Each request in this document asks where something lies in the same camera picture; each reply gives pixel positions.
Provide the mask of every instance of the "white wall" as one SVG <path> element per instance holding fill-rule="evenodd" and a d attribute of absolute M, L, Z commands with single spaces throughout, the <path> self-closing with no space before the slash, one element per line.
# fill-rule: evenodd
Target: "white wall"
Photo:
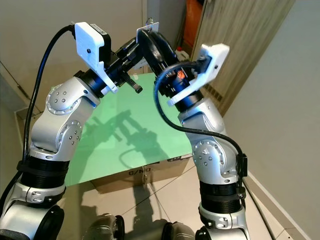
<path fill-rule="evenodd" d="M 22 145 L 15 114 L 0 100 L 0 195 L 16 174 Z"/>
<path fill-rule="evenodd" d="M 0 0 L 0 61 L 32 95 L 40 61 L 56 32 L 75 23 L 97 24 L 116 51 L 142 26 L 142 0 Z M 36 106 L 43 111 L 51 87 L 88 67 L 70 33 L 54 46 L 45 65 Z"/>
<path fill-rule="evenodd" d="M 184 20 L 187 0 L 147 0 L 147 17 L 159 22 L 159 32 L 174 48 Z"/>
<path fill-rule="evenodd" d="M 320 235 L 319 101 L 320 1 L 296 1 L 224 120 L 248 155 L 249 170 L 314 240 Z"/>

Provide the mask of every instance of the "green surface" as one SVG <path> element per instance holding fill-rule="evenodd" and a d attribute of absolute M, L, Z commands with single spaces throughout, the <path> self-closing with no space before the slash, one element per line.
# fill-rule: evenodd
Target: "green surface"
<path fill-rule="evenodd" d="M 153 73 L 138 75 L 137 94 L 128 84 L 108 93 L 84 126 L 65 178 L 67 186 L 189 154 L 183 132 L 169 127 L 157 112 Z M 179 125 L 179 112 L 161 98 L 166 115 Z"/>

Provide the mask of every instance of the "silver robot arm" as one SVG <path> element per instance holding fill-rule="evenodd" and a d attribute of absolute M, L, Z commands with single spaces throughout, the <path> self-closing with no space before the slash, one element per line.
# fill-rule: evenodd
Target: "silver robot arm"
<path fill-rule="evenodd" d="M 77 77 L 50 91 L 32 128 L 28 165 L 23 165 L 0 220 L 3 237 L 41 239 L 56 230 L 50 225 L 60 229 L 64 213 L 55 203 L 65 193 L 64 177 L 83 126 L 99 103 Z"/>
<path fill-rule="evenodd" d="M 200 182 L 199 214 L 205 225 L 196 232 L 195 239 L 250 240 L 245 215 L 246 191 L 242 187 L 247 159 L 240 147 L 226 136 L 223 118 L 215 105 L 199 91 L 216 78 L 229 47 L 203 44 L 196 62 L 179 62 L 159 33 L 139 32 L 137 41 L 148 46 L 142 52 L 157 76 L 154 100 L 161 117 L 171 127 L 186 132 L 192 146 Z M 183 127 L 166 117 L 158 92 L 170 98 L 169 106 L 175 105 L 178 109 L 178 119 Z M 163 230 L 162 239 L 180 239 L 189 230 L 187 226 L 173 223 Z"/>
<path fill-rule="evenodd" d="M 56 239 L 64 219 L 56 203 L 66 191 L 69 162 L 86 121 L 100 98 L 116 93 L 124 83 L 137 93 L 142 90 L 127 74 L 142 59 L 136 38 L 112 52 L 109 35 L 97 25 L 76 23 L 73 30 L 77 53 L 90 69 L 77 72 L 47 95 L 45 110 L 31 131 L 29 155 L 17 166 L 22 176 L 0 217 L 1 239 Z M 115 218 L 123 226 L 123 219 Z M 122 239 L 123 229 L 115 231 L 111 233 Z"/>
<path fill-rule="evenodd" d="M 223 118 L 208 98 L 180 113 L 178 118 L 186 128 L 227 134 Z M 245 208 L 240 203 L 245 196 L 237 192 L 236 187 L 237 151 L 229 142 L 213 136 L 186 135 L 192 146 L 193 161 L 200 181 L 199 214 L 205 227 L 197 233 L 198 238 L 249 240 Z"/>

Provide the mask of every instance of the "floor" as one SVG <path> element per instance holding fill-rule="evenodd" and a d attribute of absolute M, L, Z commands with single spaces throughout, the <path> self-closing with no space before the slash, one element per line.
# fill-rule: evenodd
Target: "floor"
<path fill-rule="evenodd" d="M 200 221 L 199 180 L 192 160 L 189 160 L 179 177 L 157 181 L 143 186 L 99 194 L 90 182 L 67 189 L 58 203 L 65 211 L 59 240 L 79 240 L 97 219 L 110 213 L 122 215 L 125 222 L 126 239 L 160 239 L 162 227 L 168 222 L 183 222 L 194 232 L 203 224 Z M 277 240 L 292 240 L 287 231 L 258 201 L 263 214 Z M 247 194 L 246 219 L 252 240 L 271 240 L 267 228 L 252 199 Z"/>

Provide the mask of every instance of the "wooden cabinet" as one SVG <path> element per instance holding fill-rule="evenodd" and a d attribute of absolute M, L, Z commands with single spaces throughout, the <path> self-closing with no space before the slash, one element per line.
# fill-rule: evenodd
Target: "wooden cabinet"
<path fill-rule="evenodd" d="M 273 39 L 294 0 L 207 0 L 192 59 L 201 44 L 223 43 L 229 55 L 215 81 L 201 89 L 224 115 Z"/>

